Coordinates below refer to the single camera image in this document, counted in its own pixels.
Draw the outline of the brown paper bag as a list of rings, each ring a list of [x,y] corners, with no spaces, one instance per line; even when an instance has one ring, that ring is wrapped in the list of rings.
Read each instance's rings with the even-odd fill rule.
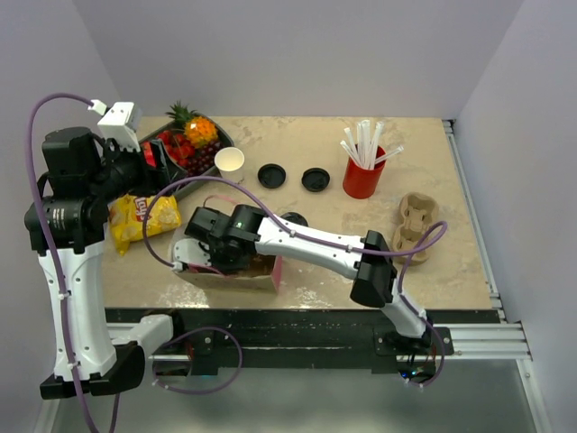
[[[255,243],[258,224],[264,217],[262,210],[245,204],[236,205],[230,216],[212,207],[197,207],[184,227],[184,232],[173,237],[173,245],[182,238],[194,238],[202,243],[208,252],[209,240],[234,238]],[[180,279],[203,290],[276,293],[282,272],[281,257],[257,252],[247,271],[234,274],[223,274],[212,265],[199,268],[177,262],[173,258],[172,260],[183,267],[183,270],[177,273]]]

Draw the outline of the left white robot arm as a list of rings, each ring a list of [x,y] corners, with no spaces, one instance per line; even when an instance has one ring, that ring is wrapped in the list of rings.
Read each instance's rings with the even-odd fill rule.
[[[90,393],[114,395],[138,387],[146,360],[161,348],[176,354],[187,332],[173,310],[153,310],[126,334],[111,338],[106,324],[102,262],[108,206],[127,193],[156,195],[167,185],[158,144],[153,163],[86,127],[47,134],[41,146],[48,170],[32,178],[39,204],[24,217],[50,291],[57,356],[41,384],[44,400]]]

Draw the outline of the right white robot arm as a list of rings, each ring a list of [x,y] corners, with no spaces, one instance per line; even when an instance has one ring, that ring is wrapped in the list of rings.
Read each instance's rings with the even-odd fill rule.
[[[382,234],[338,235],[298,225],[262,209],[238,205],[231,215],[198,207],[172,250],[189,269],[232,275],[257,256],[281,256],[320,266],[352,281],[350,298],[379,309],[392,323],[393,344],[414,355],[434,343],[426,312],[402,294],[398,272]]]

